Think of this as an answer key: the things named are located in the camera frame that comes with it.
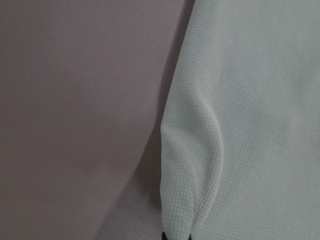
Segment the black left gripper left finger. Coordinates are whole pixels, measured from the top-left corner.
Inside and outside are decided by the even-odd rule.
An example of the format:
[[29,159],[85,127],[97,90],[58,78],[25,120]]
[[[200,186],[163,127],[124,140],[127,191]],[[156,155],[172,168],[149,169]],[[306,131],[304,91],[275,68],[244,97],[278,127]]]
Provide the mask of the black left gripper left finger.
[[165,232],[161,233],[161,240],[168,240]]

